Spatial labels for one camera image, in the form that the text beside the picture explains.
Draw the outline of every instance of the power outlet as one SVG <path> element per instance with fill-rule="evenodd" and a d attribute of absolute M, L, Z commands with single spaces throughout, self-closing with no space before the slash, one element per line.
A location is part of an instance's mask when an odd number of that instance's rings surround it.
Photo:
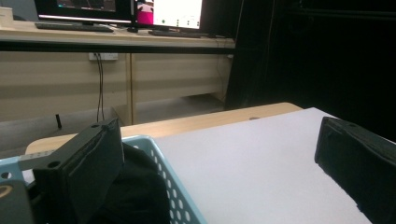
<path fill-rule="evenodd" d="M 94 53 L 88 53 L 88 56 L 90 58 L 90 61 L 96 61 L 96 56 Z M 119 59 L 119 54 L 118 53 L 100 53 L 100 58 L 103 61 L 116 61 Z"/>

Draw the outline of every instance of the computer monitor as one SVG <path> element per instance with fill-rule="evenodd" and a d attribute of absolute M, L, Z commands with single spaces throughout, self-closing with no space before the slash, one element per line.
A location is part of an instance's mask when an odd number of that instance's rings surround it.
<path fill-rule="evenodd" d="M 138 27 L 197 31 L 201 25 L 203 0 L 135 0 Z"/>
<path fill-rule="evenodd" d="M 131 0 L 35 0 L 41 21 L 131 24 Z"/>

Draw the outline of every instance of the plastic basket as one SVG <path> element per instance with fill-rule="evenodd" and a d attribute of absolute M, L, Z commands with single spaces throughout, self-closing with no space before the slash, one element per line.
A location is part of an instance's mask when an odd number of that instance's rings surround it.
<path fill-rule="evenodd" d="M 167 188 L 171 223 L 206 223 L 189 193 L 184 189 L 171 165 L 151 137 L 138 135 L 124 138 L 122 141 L 129 146 L 142 149 L 157 164 L 158 174 L 163 177 Z"/>
<path fill-rule="evenodd" d="M 122 142 L 143 150 L 157 164 L 158 174 L 164 179 L 170 204 L 171 224 L 204 224 L 204 217 L 194 204 L 189 193 L 184 189 L 181 181 L 172 169 L 169 162 L 165 159 L 154 140 L 146 135 L 137 135 L 123 138 Z M 34 158 L 42 158 L 48 153 L 38 153 L 40 155 L 25 155 L 0 160 L 0 184 L 5 180 L 19 179 L 24 180 L 22 171 L 32 169 L 21 168 L 21 162 L 29 163 Z"/>

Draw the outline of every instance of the desk surface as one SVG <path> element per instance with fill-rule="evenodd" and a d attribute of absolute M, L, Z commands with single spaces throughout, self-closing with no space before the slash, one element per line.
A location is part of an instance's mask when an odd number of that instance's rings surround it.
<path fill-rule="evenodd" d="M 369 224 L 315 163 L 315 108 L 155 138 L 207 223 Z"/>
<path fill-rule="evenodd" d="M 176 38 L 138 34 L 112 28 L 114 33 L 39 30 L 31 21 L 14 21 L 0 28 L 0 50 L 51 52 L 213 53 L 234 51 L 234 42 L 224 38 Z"/>
<path fill-rule="evenodd" d="M 188 118 L 169 119 L 158 122 L 131 125 L 121 127 L 120 130 L 122 137 L 139 134 L 145 134 L 151 137 L 163 137 L 177 133 L 185 133 L 204 128 L 246 121 L 251 118 L 265 118 L 298 110 L 301 110 L 299 106 L 289 103 L 262 105 L 245 109 L 237 109 L 219 113 L 193 116 Z M 65 142 L 70 140 L 73 136 L 74 134 L 69 134 L 39 139 L 31 143 L 26 148 L 25 154 L 32 154 L 59 148 Z"/>

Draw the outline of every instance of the black cable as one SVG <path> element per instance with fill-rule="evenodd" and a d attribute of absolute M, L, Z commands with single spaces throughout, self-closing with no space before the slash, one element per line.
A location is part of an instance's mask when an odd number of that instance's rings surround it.
<path fill-rule="evenodd" d="M 99 54 L 99 61 L 100 61 L 100 67 L 101 67 L 101 81 L 100 81 L 100 85 L 101 85 L 101 98 L 102 98 L 102 120 L 105 120 L 105 113 L 103 111 L 103 64 L 102 64 L 102 56 Z"/>
<path fill-rule="evenodd" d="M 216 38 L 213 38 L 215 41 L 216 41 L 216 44 L 218 45 L 218 48 L 219 48 L 219 41 L 216 39 Z M 225 41 L 224 41 L 224 48 L 225 48 L 225 46 L 226 46 L 226 42 L 227 42 L 227 39 L 225 39 Z M 218 76 L 219 76 L 219 79 L 220 79 L 220 82 L 221 82 L 221 101 L 222 102 L 224 102 L 224 100 L 225 100 L 225 93 L 224 93 L 224 81 L 223 81 L 223 78 L 222 78 L 222 76 L 221 76 L 221 72 L 220 72 L 220 70 L 219 70 L 219 59 L 220 59 L 220 56 L 221 56 L 221 54 L 218 54 L 218 59 L 217 59 L 217 64 L 216 64 L 216 69 L 217 69 L 217 72 L 218 72 Z"/>
<path fill-rule="evenodd" d="M 102 108 L 102 119 L 105 119 L 105 114 L 103 111 L 103 65 L 102 65 L 102 57 L 100 53 L 94 53 L 96 57 L 96 61 L 98 63 L 99 68 L 99 101 L 98 101 L 98 109 L 96 112 L 96 122 L 99 122 L 99 110 Z"/>

